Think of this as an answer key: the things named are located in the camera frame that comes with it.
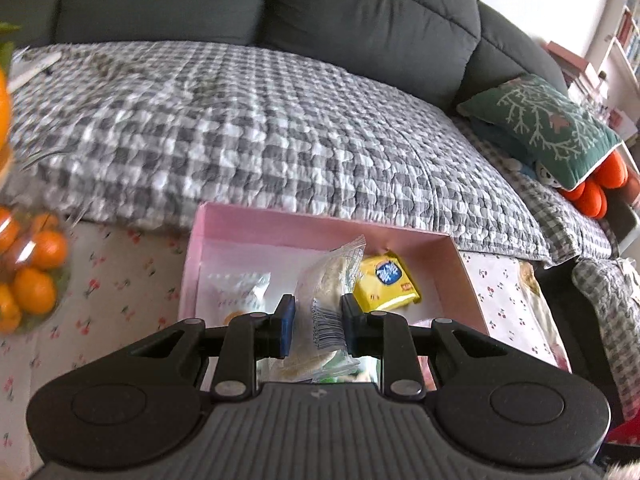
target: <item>yellow snack package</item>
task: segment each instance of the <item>yellow snack package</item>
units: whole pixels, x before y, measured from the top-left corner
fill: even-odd
[[[420,301],[420,293],[393,253],[362,260],[353,295],[363,312],[391,310]]]

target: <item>cherry print tablecloth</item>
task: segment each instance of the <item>cherry print tablecloth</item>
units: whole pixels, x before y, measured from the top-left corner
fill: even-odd
[[[39,387],[177,318],[187,238],[81,222],[72,241],[71,282],[60,308],[34,333],[0,337],[2,480],[26,478],[41,464],[24,422],[29,398]],[[462,255],[491,336],[554,363],[536,318],[538,309],[545,322],[546,304],[521,284],[526,273],[520,262]],[[546,337],[554,341],[555,326],[546,326]]]

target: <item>barcode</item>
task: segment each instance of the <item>barcode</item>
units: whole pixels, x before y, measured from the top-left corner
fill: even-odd
[[[314,322],[314,343],[319,350],[345,349],[342,315],[333,310],[322,308],[316,303],[311,307]]]

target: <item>silver screw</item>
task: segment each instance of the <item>silver screw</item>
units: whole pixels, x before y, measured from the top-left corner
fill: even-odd
[[[216,384],[214,391],[220,397],[239,397],[246,391],[246,386],[240,381],[222,381]]]
[[[401,397],[413,397],[422,391],[422,386],[411,379],[400,379],[391,384],[391,391]]]

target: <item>ribbed gray plastic surface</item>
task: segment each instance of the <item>ribbed gray plastic surface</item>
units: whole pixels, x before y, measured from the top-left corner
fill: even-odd
[[[188,446],[158,462],[111,472],[49,464],[34,480],[596,480],[582,465],[520,474],[453,449],[419,406],[384,399],[373,384],[266,384],[218,406]]]

